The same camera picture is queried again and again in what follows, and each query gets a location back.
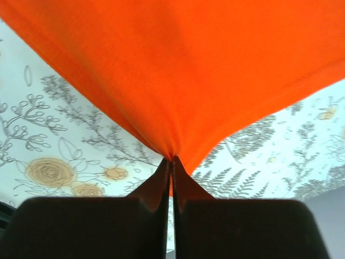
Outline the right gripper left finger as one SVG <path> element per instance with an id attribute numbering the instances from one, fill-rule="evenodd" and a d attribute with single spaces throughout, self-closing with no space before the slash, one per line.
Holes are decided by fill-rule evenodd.
<path id="1" fill-rule="evenodd" d="M 125 197 L 35 197 L 14 211 L 1 258 L 165 258 L 170 163 Z"/>

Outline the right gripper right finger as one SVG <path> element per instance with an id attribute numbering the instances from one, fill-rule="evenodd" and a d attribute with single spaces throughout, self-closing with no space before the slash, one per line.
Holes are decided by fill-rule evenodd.
<path id="1" fill-rule="evenodd" d="M 217 199 L 171 162 L 177 258 L 323 259 L 329 253 L 305 204 Z"/>

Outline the orange t shirt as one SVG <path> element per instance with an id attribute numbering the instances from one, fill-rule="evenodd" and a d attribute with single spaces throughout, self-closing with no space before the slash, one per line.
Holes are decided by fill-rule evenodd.
<path id="1" fill-rule="evenodd" d="M 344 1 L 1 1 L 1 23 L 191 176 L 227 137 L 344 81 Z"/>

